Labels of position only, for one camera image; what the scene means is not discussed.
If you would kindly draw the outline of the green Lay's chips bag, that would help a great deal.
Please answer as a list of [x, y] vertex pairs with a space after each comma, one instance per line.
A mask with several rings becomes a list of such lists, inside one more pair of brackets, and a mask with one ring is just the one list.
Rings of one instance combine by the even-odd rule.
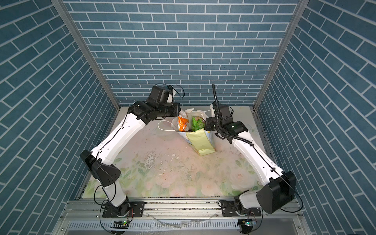
[[202, 117], [192, 117], [192, 131], [198, 131], [204, 129], [205, 120]]

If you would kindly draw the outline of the colourful paper gift bag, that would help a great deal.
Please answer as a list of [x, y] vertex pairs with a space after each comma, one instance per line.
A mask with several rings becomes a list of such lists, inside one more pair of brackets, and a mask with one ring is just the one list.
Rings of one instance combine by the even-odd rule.
[[189, 131], [180, 132], [178, 130], [178, 117], [175, 117], [171, 121], [166, 121], [171, 125], [170, 129], [162, 129], [164, 132], [174, 132], [182, 137], [200, 156], [205, 156], [208, 154], [215, 153], [215, 147], [213, 142], [213, 132], [206, 131], [205, 128], [192, 131], [192, 117], [202, 117], [204, 120], [208, 117], [206, 111], [196, 110], [194, 108], [186, 109], [185, 112], [189, 117]]

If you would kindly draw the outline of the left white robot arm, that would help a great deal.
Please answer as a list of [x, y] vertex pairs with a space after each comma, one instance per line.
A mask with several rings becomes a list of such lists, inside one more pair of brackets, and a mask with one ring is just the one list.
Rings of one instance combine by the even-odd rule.
[[81, 159], [91, 175], [100, 182], [109, 203], [116, 209], [125, 207], [127, 196], [119, 182], [121, 171], [114, 165], [114, 160], [125, 145], [146, 125], [157, 118], [177, 117], [180, 103], [152, 107], [144, 101], [137, 101], [128, 108], [123, 121], [109, 136], [92, 150], [83, 150]]

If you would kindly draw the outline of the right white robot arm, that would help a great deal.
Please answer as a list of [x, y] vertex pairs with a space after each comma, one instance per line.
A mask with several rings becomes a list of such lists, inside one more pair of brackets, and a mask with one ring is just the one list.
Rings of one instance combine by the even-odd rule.
[[291, 202], [295, 197], [296, 177], [277, 166], [255, 143], [247, 127], [234, 121], [232, 109], [226, 104], [211, 105], [211, 117], [206, 118], [205, 130], [214, 131], [220, 139], [226, 139], [245, 157], [260, 179], [262, 188], [253, 193], [245, 191], [236, 196], [235, 207], [239, 214], [252, 208], [261, 208], [272, 214]]

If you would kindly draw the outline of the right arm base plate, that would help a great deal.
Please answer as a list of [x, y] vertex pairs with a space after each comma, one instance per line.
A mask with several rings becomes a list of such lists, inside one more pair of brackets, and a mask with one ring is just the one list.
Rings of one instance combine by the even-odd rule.
[[239, 203], [235, 201], [219, 200], [217, 204], [221, 209], [222, 216], [224, 217], [261, 216], [260, 208], [244, 209]]

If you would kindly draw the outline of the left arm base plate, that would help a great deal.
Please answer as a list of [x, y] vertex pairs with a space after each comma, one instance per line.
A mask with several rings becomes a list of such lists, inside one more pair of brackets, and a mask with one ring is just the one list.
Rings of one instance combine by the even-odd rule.
[[115, 207], [110, 202], [106, 202], [101, 209], [103, 210], [102, 217], [104, 218], [138, 218], [142, 217], [144, 213], [145, 203], [142, 201], [127, 202], [125, 201], [120, 206]]

